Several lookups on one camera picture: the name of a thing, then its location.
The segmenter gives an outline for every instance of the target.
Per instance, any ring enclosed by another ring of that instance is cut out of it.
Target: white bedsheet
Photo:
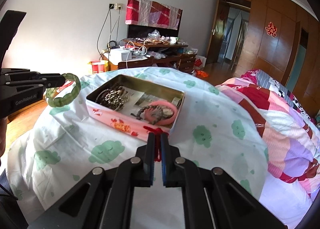
[[[283,182],[268,173],[259,199],[289,229],[294,229],[311,207],[312,201],[298,181]]]
[[[203,168],[222,167],[259,199],[267,176],[266,145],[247,111],[209,83],[188,74],[158,67],[123,69],[82,77],[82,89],[74,102],[62,109],[48,106],[34,129],[12,145],[7,177],[29,223],[94,167],[117,167],[145,144],[88,115],[85,97],[118,74],[185,91],[170,144]],[[91,163],[92,149],[106,141],[120,141],[123,152],[114,153],[110,162]],[[184,228],[181,191],[164,188],[161,172],[161,164],[156,164],[154,186],[135,190],[132,229]]]

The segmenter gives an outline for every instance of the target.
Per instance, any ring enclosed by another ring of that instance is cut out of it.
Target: red tassel
[[[155,161],[156,161],[156,162],[161,162],[161,141],[160,141],[160,135],[161,135],[162,133],[165,133],[165,134],[167,134],[167,135],[169,135],[169,134],[168,134],[167,132],[164,132],[164,131],[161,130],[160,128],[153,129],[153,128],[148,127],[148,126],[143,126],[143,128],[155,134],[155,136],[156,136]]]

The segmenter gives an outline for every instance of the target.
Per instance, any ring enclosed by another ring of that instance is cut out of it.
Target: plastic bag
[[[158,30],[154,30],[152,33],[148,34],[147,39],[150,41],[158,41],[160,39],[160,33]]]
[[[155,59],[161,59],[161,58],[166,58],[167,57],[167,55],[165,55],[163,53],[154,52],[154,51],[147,52],[147,56],[148,57],[153,56]]]
[[[181,45],[187,45],[187,46],[188,46],[188,42],[183,41],[183,39],[181,39],[181,38],[179,38],[179,40],[178,40],[177,43],[178,43],[178,44],[181,44]]]
[[[204,71],[200,71],[200,70],[196,70],[196,73],[197,73],[197,77],[201,76],[203,78],[207,78],[209,75],[208,73],[204,72]]]
[[[198,49],[192,48],[192,47],[188,47],[187,50],[186,50],[186,54],[196,55],[196,54],[198,54]]]
[[[169,41],[170,41],[170,38],[169,38],[168,36],[167,36],[167,37],[162,36],[162,37],[160,38],[160,40],[165,41],[165,42],[169,42]]]

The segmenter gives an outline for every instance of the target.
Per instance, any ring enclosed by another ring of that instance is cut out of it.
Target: green jade bracelet
[[[58,98],[53,98],[52,96],[59,89],[59,87],[48,88],[45,96],[47,98],[48,105],[53,108],[63,107],[63,106],[66,106],[66,105],[72,103],[72,101],[75,98],[77,98],[77,96],[81,90],[81,83],[80,83],[79,78],[76,75],[68,73],[68,74],[63,74],[62,76],[66,79],[66,81],[76,82],[76,86],[73,87],[73,89],[70,93],[67,93],[65,96],[58,97]]]

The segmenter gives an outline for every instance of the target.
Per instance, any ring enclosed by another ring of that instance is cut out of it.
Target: red and white cloth
[[[287,183],[298,180],[310,197],[318,192],[320,133],[315,125],[276,92],[248,78],[231,78],[216,88],[250,114],[268,146],[270,174]]]
[[[151,0],[128,0],[127,25],[178,29],[182,10]]]

